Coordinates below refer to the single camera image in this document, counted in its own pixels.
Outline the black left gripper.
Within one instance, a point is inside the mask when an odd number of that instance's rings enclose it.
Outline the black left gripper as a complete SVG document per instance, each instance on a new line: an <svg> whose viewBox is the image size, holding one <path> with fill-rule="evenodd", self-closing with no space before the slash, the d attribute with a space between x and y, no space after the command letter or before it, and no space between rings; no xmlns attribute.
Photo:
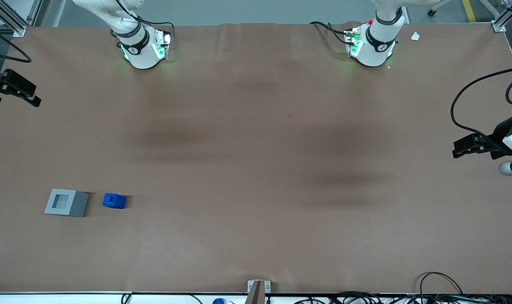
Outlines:
<svg viewBox="0 0 512 304"><path fill-rule="evenodd" d="M452 151L453 158L460 158L470 154L483 154L491 152L492 160L497 160L505 156L512 157L512 150L503 144L504 137L512 128L512 116L509 119L499 123L493 133L491 134L491 140L497 144L500 148L488 148L493 147L493 144L478 133L471 133L454 142L455 149Z"/></svg>

